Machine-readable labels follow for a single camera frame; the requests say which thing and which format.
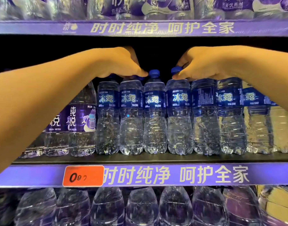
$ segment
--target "price tag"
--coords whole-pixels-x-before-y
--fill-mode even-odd
[[[102,186],[104,179],[104,166],[67,166],[63,176],[63,186],[84,187]]]

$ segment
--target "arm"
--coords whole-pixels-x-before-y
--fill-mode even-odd
[[[288,110],[288,53],[247,46],[193,47],[177,65],[186,63],[174,79],[239,77]]]
[[[91,49],[0,73],[0,172],[93,78],[111,73],[146,76],[128,50]]]

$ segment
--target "shelf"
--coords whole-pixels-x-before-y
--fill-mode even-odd
[[[288,21],[0,21],[0,34],[91,36],[288,36]]]
[[[178,156],[143,152],[138,156],[18,159],[0,174],[0,187],[62,187],[69,165],[103,165],[103,186],[288,185],[288,154]]]

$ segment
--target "person's right arm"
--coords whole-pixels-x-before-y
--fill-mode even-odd
[[[239,77],[288,111],[288,53],[247,46],[193,47],[173,79]]]

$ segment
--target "orange price tag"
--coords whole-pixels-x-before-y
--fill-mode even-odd
[[[64,171],[63,186],[102,186],[104,179],[104,166],[67,166]]]

